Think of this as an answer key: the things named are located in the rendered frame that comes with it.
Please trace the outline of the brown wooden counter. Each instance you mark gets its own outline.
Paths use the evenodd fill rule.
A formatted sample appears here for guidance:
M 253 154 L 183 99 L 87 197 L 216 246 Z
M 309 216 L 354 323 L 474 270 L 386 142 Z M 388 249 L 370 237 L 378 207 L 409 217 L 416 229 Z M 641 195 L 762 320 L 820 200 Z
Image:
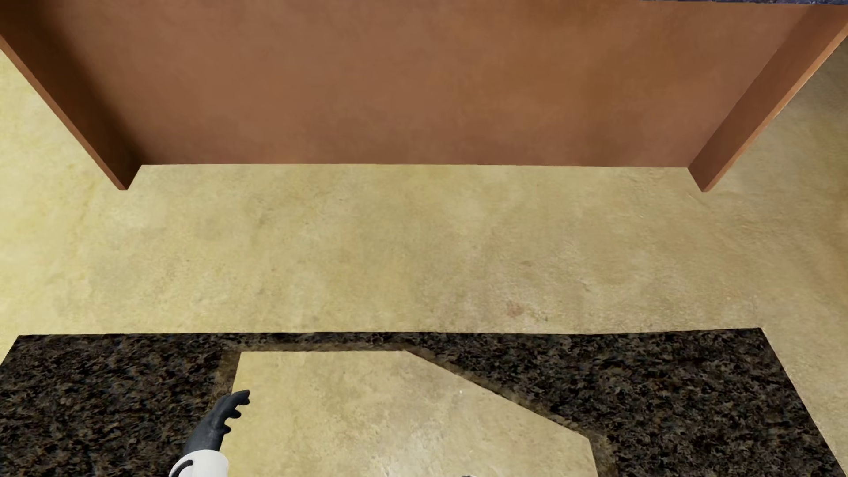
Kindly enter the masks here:
M 362 164 L 708 191 L 846 36 L 846 0 L 0 0 L 0 51 L 122 190 L 143 166 Z

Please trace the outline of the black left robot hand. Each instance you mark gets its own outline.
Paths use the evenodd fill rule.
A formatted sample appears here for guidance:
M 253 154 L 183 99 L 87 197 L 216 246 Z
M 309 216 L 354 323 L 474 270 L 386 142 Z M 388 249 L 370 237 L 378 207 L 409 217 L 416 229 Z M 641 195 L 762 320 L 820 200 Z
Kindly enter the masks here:
M 219 451 L 225 435 L 231 432 L 227 420 L 241 417 L 239 406 L 249 405 L 249 396 L 250 390 L 239 390 L 220 397 L 186 440 L 182 455 L 195 451 Z

